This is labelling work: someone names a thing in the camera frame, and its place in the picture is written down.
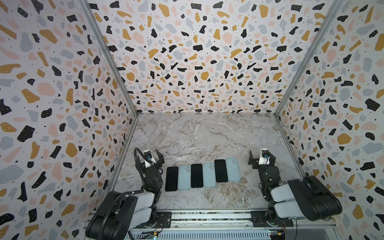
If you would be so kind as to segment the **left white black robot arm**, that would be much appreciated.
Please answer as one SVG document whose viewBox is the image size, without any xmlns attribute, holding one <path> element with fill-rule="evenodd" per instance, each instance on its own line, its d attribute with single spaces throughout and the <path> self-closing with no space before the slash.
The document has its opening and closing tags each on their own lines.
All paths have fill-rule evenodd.
<svg viewBox="0 0 384 240">
<path fill-rule="evenodd" d="M 164 156 L 156 150 L 134 149 L 135 166 L 140 174 L 140 190 L 119 193 L 111 191 L 96 210 L 86 227 L 86 237 L 92 240 L 123 240 L 136 227 L 158 227 L 157 202 L 164 185 Z"/>
</svg>

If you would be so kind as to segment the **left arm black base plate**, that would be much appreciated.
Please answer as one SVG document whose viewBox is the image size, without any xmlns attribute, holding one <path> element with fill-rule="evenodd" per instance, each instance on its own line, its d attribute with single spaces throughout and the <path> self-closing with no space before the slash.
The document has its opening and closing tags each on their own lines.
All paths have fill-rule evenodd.
<svg viewBox="0 0 384 240">
<path fill-rule="evenodd" d="M 156 212 L 151 218 L 151 228 L 169 229 L 171 227 L 172 212 Z"/>
</svg>

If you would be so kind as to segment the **grey phone case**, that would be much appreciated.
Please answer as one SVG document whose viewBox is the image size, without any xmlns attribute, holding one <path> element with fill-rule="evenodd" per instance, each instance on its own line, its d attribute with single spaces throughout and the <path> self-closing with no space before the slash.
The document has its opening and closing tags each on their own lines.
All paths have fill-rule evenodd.
<svg viewBox="0 0 384 240">
<path fill-rule="evenodd" d="M 239 163 L 236 158 L 227 158 L 226 167 L 229 182 L 239 182 L 241 180 Z"/>
<path fill-rule="evenodd" d="M 203 183 L 205 188 L 213 188 L 216 186 L 216 174 L 214 163 L 203 164 Z"/>
<path fill-rule="evenodd" d="M 179 167 L 178 189 L 179 190 L 191 189 L 191 166 L 190 165 L 183 165 Z"/>
</svg>

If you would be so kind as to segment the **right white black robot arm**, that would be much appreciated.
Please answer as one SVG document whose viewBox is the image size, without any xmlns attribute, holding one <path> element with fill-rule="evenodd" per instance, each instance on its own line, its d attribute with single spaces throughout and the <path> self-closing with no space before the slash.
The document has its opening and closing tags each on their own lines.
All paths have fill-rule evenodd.
<svg viewBox="0 0 384 240">
<path fill-rule="evenodd" d="M 256 169 L 260 190 L 269 203 L 264 220 L 278 226 L 286 219 L 329 220 L 342 213 L 341 202 L 315 176 L 282 182 L 276 157 L 266 148 L 258 158 L 250 152 L 248 164 Z"/>
</svg>

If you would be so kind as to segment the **black phone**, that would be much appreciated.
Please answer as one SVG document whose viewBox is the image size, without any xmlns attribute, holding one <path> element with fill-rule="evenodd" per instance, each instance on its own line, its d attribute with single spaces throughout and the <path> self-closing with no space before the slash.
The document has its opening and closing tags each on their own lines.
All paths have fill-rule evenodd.
<svg viewBox="0 0 384 240">
<path fill-rule="evenodd" d="M 203 180 L 203 165 L 191 165 L 191 188 L 202 188 L 204 185 Z"/>
<path fill-rule="evenodd" d="M 228 182 L 228 172 L 226 160 L 215 160 L 215 176 L 217 183 L 226 183 Z"/>
</svg>

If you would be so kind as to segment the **purple phone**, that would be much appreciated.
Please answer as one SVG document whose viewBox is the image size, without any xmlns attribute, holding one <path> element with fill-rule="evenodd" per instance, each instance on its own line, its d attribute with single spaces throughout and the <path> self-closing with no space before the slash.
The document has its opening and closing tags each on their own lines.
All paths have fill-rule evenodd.
<svg viewBox="0 0 384 240">
<path fill-rule="evenodd" d="M 175 192 L 178 190 L 178 180 L 179 180 L 179 168 L 178 167 L 168 167 L 166 174 L 166 192 Z"/>
</svg>

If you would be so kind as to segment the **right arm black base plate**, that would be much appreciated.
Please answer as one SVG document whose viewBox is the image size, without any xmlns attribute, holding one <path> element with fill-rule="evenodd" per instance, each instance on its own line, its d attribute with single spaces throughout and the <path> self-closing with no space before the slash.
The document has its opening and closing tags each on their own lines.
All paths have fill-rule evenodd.
<svg viewBox="0 0 384 240">
<path fill-rule="evenodd" d="M 251 211 L 251 222 L 254 227 L 293 227 L 294 223 L 289 218 L 280 218 L 270 209 L 266 211 Z"/>
</svg>

